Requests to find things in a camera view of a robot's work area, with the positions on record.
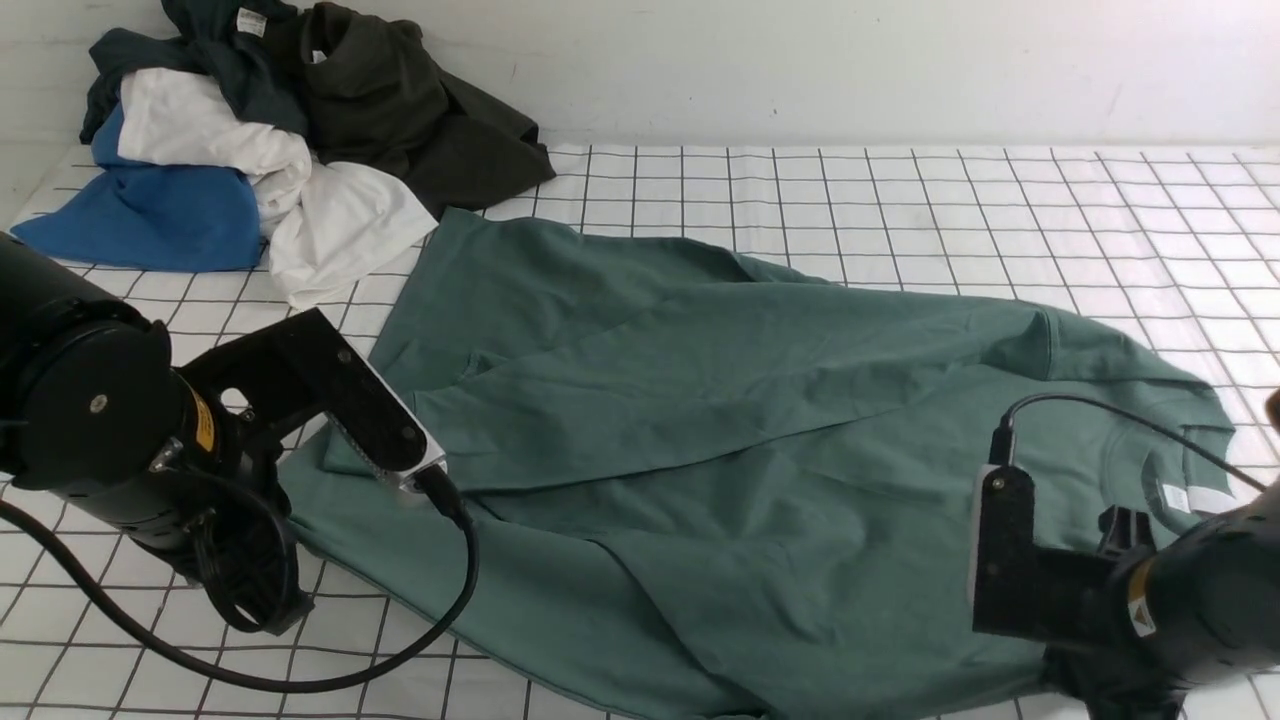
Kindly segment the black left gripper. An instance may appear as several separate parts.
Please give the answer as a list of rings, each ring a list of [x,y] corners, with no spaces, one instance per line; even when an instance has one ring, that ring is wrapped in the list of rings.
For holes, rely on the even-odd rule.
[[[248,445],[247,424],[205,400],[138,478],[131,538],[204,588],[238,632],[282,635],[314,606],[300,584],[291,502],[276,462],[283,447]]]

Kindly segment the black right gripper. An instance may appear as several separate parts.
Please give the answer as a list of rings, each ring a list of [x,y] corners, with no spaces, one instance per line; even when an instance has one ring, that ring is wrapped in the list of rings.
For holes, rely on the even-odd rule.
[[[1092,553],[1041,550],[1047,571],[1042,685],[1079,700],[1091,719],[1179,719],[1185,700],[1140,647],[1128,578],[1155,557],[1147,512],[1111,507],[1098,518]]]

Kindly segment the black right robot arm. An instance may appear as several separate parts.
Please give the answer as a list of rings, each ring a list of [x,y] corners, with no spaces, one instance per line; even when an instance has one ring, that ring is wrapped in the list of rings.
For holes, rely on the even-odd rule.
[[[1110,509],[1091,553],[1038,548],[1028,594],[1050,684],[1093,719],[1175,719],[1189,693],[1277,665],[1277,487],[1157,548]]]

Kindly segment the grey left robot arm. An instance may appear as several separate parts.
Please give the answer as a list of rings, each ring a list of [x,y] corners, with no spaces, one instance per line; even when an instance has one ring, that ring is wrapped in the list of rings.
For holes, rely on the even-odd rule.
[[[282,445],[172,365],[166,327],[19,240],[1,241],[3,471],[201,585],[224,621],[308,611]]]

